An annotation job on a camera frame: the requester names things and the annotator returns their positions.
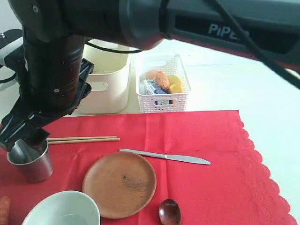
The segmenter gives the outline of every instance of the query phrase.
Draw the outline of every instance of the black cable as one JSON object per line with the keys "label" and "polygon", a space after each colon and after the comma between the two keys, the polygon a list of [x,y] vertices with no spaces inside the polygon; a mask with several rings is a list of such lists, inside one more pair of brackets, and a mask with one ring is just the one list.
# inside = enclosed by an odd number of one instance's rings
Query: black cable
{"label": "black cable", "polygon": [[233,31],[238,35],[240,40],[244,43],[244,45],[250,50],[263,64],[277,73],[280,77],[288,81],[290,84],[300,89],[300,79],[286,71],[281,65],[276,63],[274,60],[267,57],[249,38],[239,23],[233,18],[233,16],[218,2],[218,0],[205,0],[206,4],[212,6],[220,16],[229,23],[229,26],[232,27]]}
{"label": "black cable", "polygon": [[104,48],[100,47],[98,45],[94,45],[90,42],[85,43],[86,45],[89,45],[91,47],[97,48],[102,51],[110,52],[110,53],[119,53],[119,54],[133,54],[133,53],[140,53],[142,50],[128,50],[128,51],[121,51],[121,50],[115,50],[115,49],[110,49],[110,48]]}
{"label": "black cable", "polygon": [[7,83],[7,82],[10,82],[12,81],[13,79],[15,79],[15,77],[17,76],[17,73],[14,73],[14,75],[12,75],[11,77],[7,78],[7,79],[4,79],[4,80],[0,80],[0,84],[1,83]]}

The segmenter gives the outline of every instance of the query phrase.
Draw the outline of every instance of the knife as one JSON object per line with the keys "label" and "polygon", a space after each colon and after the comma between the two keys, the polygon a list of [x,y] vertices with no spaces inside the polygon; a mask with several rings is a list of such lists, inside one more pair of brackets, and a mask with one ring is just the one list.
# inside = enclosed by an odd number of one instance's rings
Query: knife
{"label": "knife", "polygon": [[132,149],[120,149],[120,151],[132,152],[132,153],[139,154],[139,155],[156,157],[156,158],[164,158],[164,159],[181,161],[181,162],[186,162],[186,163],[210,165],[209,161],[207,161],[203,158],[198,158],[198,157],[193,157],[193,156],[166,155],[166,154],[158,154],[158,153],[147,152],[147,151],[137,151],[137,150],[132,150]]}

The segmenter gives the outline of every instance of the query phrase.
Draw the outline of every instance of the white storage bin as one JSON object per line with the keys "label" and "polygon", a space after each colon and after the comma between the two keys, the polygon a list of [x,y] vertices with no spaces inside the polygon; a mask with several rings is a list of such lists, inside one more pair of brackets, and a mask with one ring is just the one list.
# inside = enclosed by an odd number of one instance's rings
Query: white storage bin
{"label": "white storage bin", "polygon": [[[93,40],[92,43],[106,48],[129,50],[129,47],[104,41]],[[129,95],[130,55],[105,52],[85,45],[83,57],[95,66],[87,79],[92,91],[81,101],[78,111],[107,114],[124,109]]]}
{"label": "white storage bin", "polygon": [[[182,93],[146,95],[143,80],[150,70],[163,70],[167,75],[176,75],[181,81]],[[191,91],[181,58],[177,54],[145,54],[137,59],[136,93],[142,113],[185,111]],[[156,105],[156,101],[172,100],[170,105]]]}

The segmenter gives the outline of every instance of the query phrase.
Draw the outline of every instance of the stainless steel cup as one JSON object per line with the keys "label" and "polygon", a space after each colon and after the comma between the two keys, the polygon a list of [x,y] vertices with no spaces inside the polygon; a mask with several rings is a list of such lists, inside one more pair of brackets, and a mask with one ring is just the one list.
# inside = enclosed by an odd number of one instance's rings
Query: stainless steel cup
{"label": "stainless steel cup", "polygon": [[39,183],[53,173],[53,165],[48,152],[48,141],[30,147],[23,140],[18,140],[7,154],[8,161],[17,166],[30,183]]}

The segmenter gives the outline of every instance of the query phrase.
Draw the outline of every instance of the round wooden plate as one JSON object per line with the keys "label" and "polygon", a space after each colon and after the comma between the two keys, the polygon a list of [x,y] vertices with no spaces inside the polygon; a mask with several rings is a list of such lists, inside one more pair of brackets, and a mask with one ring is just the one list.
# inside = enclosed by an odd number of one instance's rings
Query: round wooden plate
{"label": "round wooden plate", "polygon": [[85,175],[82,190],[98,205],[105,218],[125,218],[152,199],[156,175],[142,156],[115,152],[100,158]]}

